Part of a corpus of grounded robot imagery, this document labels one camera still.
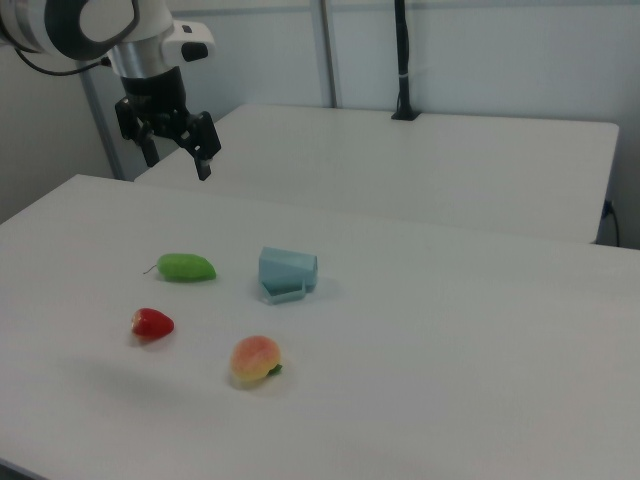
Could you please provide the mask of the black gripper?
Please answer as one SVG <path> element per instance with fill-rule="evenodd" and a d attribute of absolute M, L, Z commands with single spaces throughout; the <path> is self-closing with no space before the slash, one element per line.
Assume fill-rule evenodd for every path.
<path fill-rule="evenodd" d="M 189 113 L 180 69 L 173 67 L 149 78 L 122 77 L 121 83 L 125 97 L 115 105 L 121 136 L 140 148 L 149 168 L 160 161 L 154 134 L 177 138 L 193 158 L 198 179 L 205 181 L 221 142 L 208 112 Z"/>

